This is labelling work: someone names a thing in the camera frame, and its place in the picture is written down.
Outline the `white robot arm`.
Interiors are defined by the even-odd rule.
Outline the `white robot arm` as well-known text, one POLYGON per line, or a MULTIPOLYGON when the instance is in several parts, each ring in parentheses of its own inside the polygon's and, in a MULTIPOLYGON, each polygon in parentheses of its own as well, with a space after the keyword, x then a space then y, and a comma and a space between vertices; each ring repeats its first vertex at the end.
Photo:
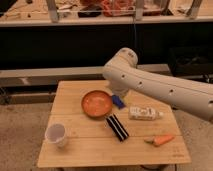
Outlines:
POLYGON ((213 84, 155 74, 137 68, 138 56, 121 48, 103 67, 111 91, 125 96, 132 89, 213 123, 213 84))

